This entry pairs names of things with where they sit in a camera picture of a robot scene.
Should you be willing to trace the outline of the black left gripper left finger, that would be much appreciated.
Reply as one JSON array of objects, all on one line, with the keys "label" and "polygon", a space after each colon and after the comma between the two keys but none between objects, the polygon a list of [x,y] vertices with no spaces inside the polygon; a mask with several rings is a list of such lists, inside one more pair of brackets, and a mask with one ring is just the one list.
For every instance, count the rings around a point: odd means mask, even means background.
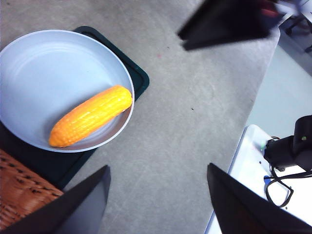
[{"label": "black left gripper left finger", "polygon": [[2,234],[97,234],[111,182],[108,165],[7,229]]}]

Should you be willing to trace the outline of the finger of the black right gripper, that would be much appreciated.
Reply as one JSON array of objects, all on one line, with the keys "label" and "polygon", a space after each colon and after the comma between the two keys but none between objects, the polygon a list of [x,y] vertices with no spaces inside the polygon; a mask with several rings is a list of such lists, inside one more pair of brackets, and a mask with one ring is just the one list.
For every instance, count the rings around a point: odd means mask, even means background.
[{"label": "finger of the black right gripper", "polygon": [[177,33],[186,51],[269,34],[258,0],[205,0]]}]

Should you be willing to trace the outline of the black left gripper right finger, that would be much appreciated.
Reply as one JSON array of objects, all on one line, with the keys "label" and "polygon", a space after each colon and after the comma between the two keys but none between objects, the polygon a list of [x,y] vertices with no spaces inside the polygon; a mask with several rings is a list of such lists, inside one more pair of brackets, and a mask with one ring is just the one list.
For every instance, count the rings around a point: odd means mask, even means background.
[{"label": "black left gripper right finger", "polygon": [[312,227],[210,163],[211,203],[223,234],[310,234]]}]

